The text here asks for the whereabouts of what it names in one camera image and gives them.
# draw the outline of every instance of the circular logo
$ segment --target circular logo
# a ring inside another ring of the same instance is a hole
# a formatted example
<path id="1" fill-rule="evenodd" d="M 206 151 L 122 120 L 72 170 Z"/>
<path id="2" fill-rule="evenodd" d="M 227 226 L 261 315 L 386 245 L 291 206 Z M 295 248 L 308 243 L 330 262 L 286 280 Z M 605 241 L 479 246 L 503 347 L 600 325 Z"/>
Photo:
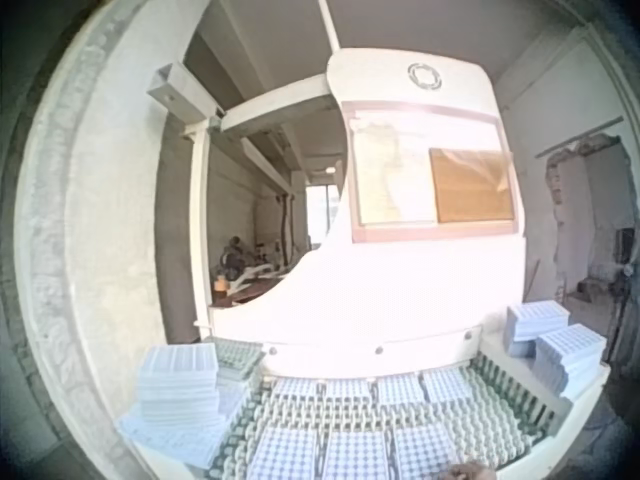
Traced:
<path id="1" fill-rule="evenodd" d="M 409 78 L 424 90 L 438 90 L 442 86 L 442 77 L 438 71 L 425 63 L 409 65 Z"/>

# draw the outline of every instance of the white ceiling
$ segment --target white ceiling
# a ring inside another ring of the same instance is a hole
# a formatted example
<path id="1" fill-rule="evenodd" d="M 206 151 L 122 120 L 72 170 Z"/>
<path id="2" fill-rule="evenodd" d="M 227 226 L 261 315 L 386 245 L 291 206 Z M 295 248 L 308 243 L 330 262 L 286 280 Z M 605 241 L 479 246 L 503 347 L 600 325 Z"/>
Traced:
<path id="1" fill-rule="evenodd" d="M 325 71 L 330 50 L 316 0 L 222 2 L 265 90 Z M 329 7 L 343 47 L 445 55 L 482 65 L 494 81 L 548 23 L 561 21 L 540 0 L 329 0 Z M 205 17 L 201 25 L 205 40 L 208 28 L 213 24 L 208 25 Z M 216 54 L 225 56 L 225 46 L 216 43 Z M 232 79 L 242 83 L 241 70 L 227 67 Z M 307 155 L 343 151 L 341 123 L 336 112 L 297 121 L 294 127 L 302 151 Z M 313 164 L 314 160 L 308 161 L 311 169 Z"/>

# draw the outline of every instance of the stone pillar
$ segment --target stone pillar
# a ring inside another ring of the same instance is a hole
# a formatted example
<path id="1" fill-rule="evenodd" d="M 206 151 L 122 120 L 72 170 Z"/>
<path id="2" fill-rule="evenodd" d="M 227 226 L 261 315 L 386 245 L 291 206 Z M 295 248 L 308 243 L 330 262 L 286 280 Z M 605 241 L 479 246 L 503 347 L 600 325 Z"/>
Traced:
<path id="1" fill-rule="evenodd" d="M 146 94 L 208 0 L 114 0 L 74 39 L 30 133 L 16 202 L 25 328 L 45 385 L 109 479 L 151 478 L 114 427 L 164 343 L 154 258 L 166 111 Z"/>

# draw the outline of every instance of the stack of cards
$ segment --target stack of cards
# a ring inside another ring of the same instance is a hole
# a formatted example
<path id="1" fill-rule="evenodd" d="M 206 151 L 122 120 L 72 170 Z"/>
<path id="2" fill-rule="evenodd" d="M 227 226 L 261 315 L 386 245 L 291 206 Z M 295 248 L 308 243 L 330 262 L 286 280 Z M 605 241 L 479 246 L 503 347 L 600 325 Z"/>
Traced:
<path id="1" fill-rule="evenodd" d="M 569 324 L 569 312 L 553 300 L 523 303 L 507 309 L 504 348 L 513 357 L 533 357 L 535 339 Z"/>
<path id="2" fill-rule="evenodd" d="M 211 343 L 152 348 L 138 373 L 142 419 L 157 427 L 220 424 L 217 374 L 216 347 Z"/>
<path id="3" fill-rule="evenodd" d="M 556 395 L 571 400 L 598 375 L 606 339 L 581 324 L 536 340 L 534 375 Z"/>
<path id="4" fill-rule="evenodd" d="M 256 362 L 244 364 L 255 367 Z M 138 403 L 120 419 L 118 429 L 140 445 L 210 468 L 251 394 L 248 382 L 219 374 L 214 343 L 152 348 L 138 373 Z"/>
<path id="5" fill-rule="evenodd" d="M 220 378 L 245 380 L 264 357 L 260 343 L 239 342 L 215 337 L 213 343 L 218 352 L 220 364 L 218 375 Z"/>

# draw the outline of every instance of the open doorway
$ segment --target open doorway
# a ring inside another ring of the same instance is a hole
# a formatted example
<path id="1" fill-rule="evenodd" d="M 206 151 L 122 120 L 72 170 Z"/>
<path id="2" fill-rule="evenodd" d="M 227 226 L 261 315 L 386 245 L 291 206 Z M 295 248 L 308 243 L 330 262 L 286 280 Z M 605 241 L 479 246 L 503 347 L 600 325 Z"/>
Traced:
<path id="1" fill-rule="evenodd" d="M 620 138 L 607 135 L 558 152 L 547 165 L 564 303 L 575 321 L 607 336 L 610 352 L 623 323 L 637 236 L 632 178 Z"/>
<path id="2" fill-rule="evenodd" d="M 329 233 L 338 213 L 340 193 L 336 185 L 307 187 L 307 225 L 311 249 L 317 249 Z"/>

